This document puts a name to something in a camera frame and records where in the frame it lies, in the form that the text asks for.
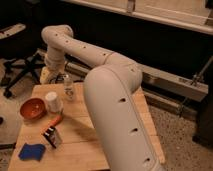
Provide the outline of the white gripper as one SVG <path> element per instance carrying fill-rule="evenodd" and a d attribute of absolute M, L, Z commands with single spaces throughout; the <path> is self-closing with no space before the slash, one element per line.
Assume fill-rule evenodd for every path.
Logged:
<path fill-rule="evenodd" d="M 48 67 L 43 67 L 40 75 L 40 83 L 41 84 L 50 84 L 56 80 L 56 78 L 64 73 L 63 68 L 59 68 L 58 70 L 50 70 Z"/>

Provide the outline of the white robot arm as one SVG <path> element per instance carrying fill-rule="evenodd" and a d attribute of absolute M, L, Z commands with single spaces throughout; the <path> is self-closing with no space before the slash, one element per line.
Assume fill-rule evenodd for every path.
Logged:
<path fill-rule="evenodd" d="M 91 67 L 83 83 L 84 101 L 111 171 L 165 171 L 132 94 L 142 82 L 138 63 L 120 53 L 73 37 L 67 25 L 47 26 L 46 67 L 54 72 L 72 55 Z"/>

